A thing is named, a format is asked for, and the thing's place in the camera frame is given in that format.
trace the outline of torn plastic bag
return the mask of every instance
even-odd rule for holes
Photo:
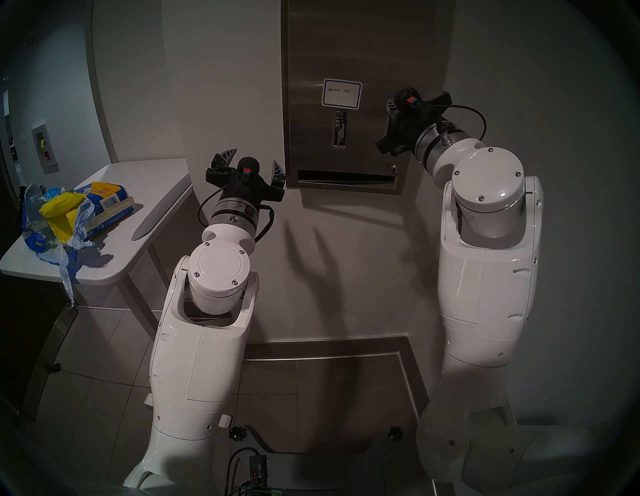
[[[29,185],[24,193],[22,237],[29,249],[35,252],[40,260],[58,266],[67,296],[74,304],[74,291],[67,267],[70,260],[77,260],[79,250],[95,244],[93,241],[83,241],[86,237],[84,225],[93,218],[94,204],[87,199],[80,203],[74,222],[74,234],[66,243],[61,243],[53,234],[47,219],[40,213],[40,209],[49,199],[63,192],[62,189],[56,188],[56,190],[47,197],[48,191],[43,186]]]

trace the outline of stainless steel dispenser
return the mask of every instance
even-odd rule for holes
[[[431,1],[283,1],[289,187],[402,192],[409,154],[383,156],[374,142],[387,131],[385,104],[400,88],[442,91],[435,11]]]

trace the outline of barcode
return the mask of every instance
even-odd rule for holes
[[[104,208],[105,210],[109,207],[114,206],[116,203],[118,203],[117,195],[107,196],[103,201],[101,201],[102,208]]]

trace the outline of white table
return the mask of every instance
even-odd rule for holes
[[[165,286],[169,279],[152,242],[177,209],[193,192],[185,159],[146,160],[109,164],[78,184],[92,181],[120,184],[135,198],[132,214],[92,238],[95,248],[81,252],[86,262],[74,282],[90,285],[115,283],[129,308],[153,339],[158,321],[129,273],[148,250]],[[87,257],[89,250],[95,258]],[[3,274],[61,282],[58,267],[36,258],[20,236],[0,260]]]

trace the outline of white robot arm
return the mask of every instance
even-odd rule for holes
[[[277,164],[268,185],[252,157],[231,168],[235,152],[216,154],[207,170],[207,181],[220,187],[221,198],[202,244],[173,271],[150,361],[148,402],[154,416],[149,446],[125,480],[128,487],[166,494],[175,486],[181,494],[217,494],[214,435],[239,377],[259,288],[249,255],[273,223],[273,209],[261,202],[279,202],[284,195]],[[256,236],[261,209],[269,210],[269,223]]]
[[[418,424],[420,461],[433,479],[489,494],[584,470],[600,444],[590,429],[516,423],[506,366],[533,306],[542,188],[513,153],[442,118],[451,106],[448,93],[423,102],[413,88],[401,90],[387,102],[389,128],[376,146],[394,156],[411,151],[444,189],[438,300],[446,344],[439,388]]]

